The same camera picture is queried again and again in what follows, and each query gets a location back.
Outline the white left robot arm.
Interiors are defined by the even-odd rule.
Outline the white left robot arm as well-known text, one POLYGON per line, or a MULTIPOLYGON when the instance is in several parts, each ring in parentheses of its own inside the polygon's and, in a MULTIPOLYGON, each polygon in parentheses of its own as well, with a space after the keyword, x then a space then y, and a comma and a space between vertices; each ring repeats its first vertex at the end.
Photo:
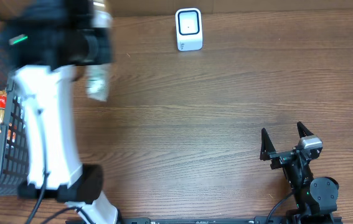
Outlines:
POLYGON ((29 150, 17 196, 54 199, 85 223, 121 222, 103 191, 102 167, 80 160, 72 111, 75 67, 112 60, 108 18, 89 0, 37 1, 4 28, 29 150))

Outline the white tube gold cap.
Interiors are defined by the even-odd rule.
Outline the white tube gold cap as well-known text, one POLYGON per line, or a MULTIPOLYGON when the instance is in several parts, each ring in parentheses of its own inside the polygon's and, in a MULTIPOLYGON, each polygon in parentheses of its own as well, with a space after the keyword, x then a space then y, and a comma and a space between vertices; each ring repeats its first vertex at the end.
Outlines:
POLYGON ((91 99, 107 101, 110 91, 110 67, 113 61, 110 41, 112 16, 105 1, 93 1, 93 20, 98 53, 92 65, 86 67, 86 93, 91 99))

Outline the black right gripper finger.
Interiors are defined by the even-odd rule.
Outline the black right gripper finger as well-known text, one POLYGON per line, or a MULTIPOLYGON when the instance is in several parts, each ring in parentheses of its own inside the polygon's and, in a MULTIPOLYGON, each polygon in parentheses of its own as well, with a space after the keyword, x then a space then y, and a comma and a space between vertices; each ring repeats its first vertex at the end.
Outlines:
POLYGON ((297 129, 300 138, 313 135, 313 133, 300 121, 297 122, 297 129))
POLYGON ((265 128, 261 129, 261 150, 260 159, 263 161, 275 158, 276 150, 265 128))

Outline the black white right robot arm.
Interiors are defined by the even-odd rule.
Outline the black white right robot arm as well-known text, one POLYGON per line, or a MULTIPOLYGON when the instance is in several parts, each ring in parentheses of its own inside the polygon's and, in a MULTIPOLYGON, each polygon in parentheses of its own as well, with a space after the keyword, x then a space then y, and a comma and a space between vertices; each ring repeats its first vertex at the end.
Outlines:
POLYGON ((290 151, 277 152, 265 128, 261 130, 260 160, 270 161, 271 169, 282 169, 291 192, 269 212, 265 223, 341 223, 333 216, 337 210, 339 184, 331 177, 313 176, 310 162, 317 159, 323 149, 322 140, 302 122, 297 122, 298 144, 290 151), (296 209, 284 216, 274 216, 277 208, 290 197, 296 209))

